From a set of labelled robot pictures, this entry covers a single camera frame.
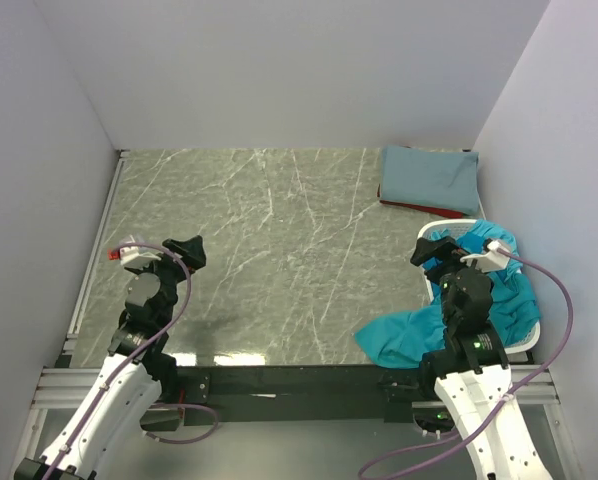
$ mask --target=white bracket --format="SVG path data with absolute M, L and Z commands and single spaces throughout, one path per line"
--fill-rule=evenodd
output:
M 144 240 L 139 235 L 129 235 L 125 237 L 120 244 L 124 243 L 143 243 Z M 119 259 L 124 268 L 140 269 L 148 265 L 153 260 L 159 260 L 159 257 L 144 247 L 126 247 L 119 249 Z
M 510 245 L 502 240 L 492 240 L 486 246 L 487 253 L 474 253 L 461 257 L 461 261 L 467 265 L 472 266 L 476 262 L 477 269 L 484 273 L 496 272 L 497 270 L 503 270 L 508 266 L 510 259 L 505 255 L 499 253 L 497 250 L 503 248 L 508 252 L 512 249 Z

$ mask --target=folded blue towel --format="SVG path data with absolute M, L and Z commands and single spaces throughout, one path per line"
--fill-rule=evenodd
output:
M 426 152 L 391 146 L 384 148 L 381 156 L 382 200 L 468 214 L 479 211 L 477 152 Z
M 432 238 L 447 236 L 448 231 L 434 232 Z M 514 236 L 491 222 L 478 220 L 457 243 L 470 253 L 481 253 L 486 238 L 502 239 L 517 255 Z M 512 345 L 532 330 L 541 314 L 528 277 L 519 273 L 521 266 L 511 260 L 505 270 L 489 273 L 494 286 L 490 320 L 504 345 Z M 416 312 L 397 312 L 378 317 L 355 334 L 355 340 L 377 365 L 387 368 L 415 368 L 424 353 L 444 348 L 444 324 L 439 290 L 434 300 Z

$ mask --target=gray marble surface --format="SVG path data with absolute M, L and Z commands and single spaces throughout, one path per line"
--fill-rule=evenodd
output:
M 129 234 L 204 237 L 208 265 L 166 347 L 180 365 L 365 363 L 356 330 L 427 304 L 408 259 L 439 217 L 379 204 L 378 149 L 132 151 L 123 161 L 72 366 L 103 362 L 131 279 L 105 252 Z

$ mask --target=white backdrop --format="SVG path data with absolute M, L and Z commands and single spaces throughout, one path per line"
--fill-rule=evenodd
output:
M 37 0 L 117 148 L 472 147 L 547 0 Z
M 0 0 L 0 480 L 61 351 L 114 166 L 32 0 Z
M 586 478 L 598 479 L 598 0 L 552 0 L 483 131 L 488 218 L 570 289 L 575 328 L 551 368 Z M 563 334 L 564 300 L 531 277 L 539 357 Z

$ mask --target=black metal beam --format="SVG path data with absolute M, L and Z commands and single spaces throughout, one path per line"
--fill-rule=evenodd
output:
M 425 401 L 416 369 L 374 365 L 179 367 L 186 402 L 217 409 L 224 422 L 383 418 L 412 422 Z M 186 412 L 186 425 L 210 419 Z

